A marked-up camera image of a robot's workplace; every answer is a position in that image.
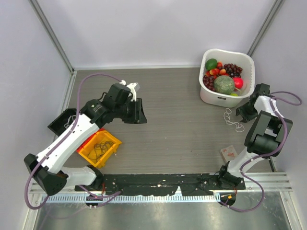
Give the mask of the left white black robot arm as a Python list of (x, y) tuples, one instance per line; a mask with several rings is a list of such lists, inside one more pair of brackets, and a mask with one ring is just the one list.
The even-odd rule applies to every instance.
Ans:
[(94, 166), (65, 168), (64, 163), (92, 134), (105, 124), (119, 118), (126, 124), (145, 124), (147, 119), (142, 99), (137, 98), (138, 83), (125, 81), (111, 85), (103, 99), (92, 99), (49, 147), (37, 155), (28, 154), (25, 165), (30, 177), (47, 195), (53, 196), (67, 186), (87, 186), (91, 191), (101, 188), (103, 176)]

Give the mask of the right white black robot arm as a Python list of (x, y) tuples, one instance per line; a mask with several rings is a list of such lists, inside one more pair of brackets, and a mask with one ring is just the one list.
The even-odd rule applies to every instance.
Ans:
[(237, 108), (236, 115), (242, 116), (243, 122), (255, 121), (245, 138), (243, 151), (220, 168), (216, 182), (222, 189), (239, 188), (243, 174), (250, 168), (278, 156), (293, 126), (292, 120), (280, 113), (270, 86), (264, 83), (256, 85), (249, 102)]

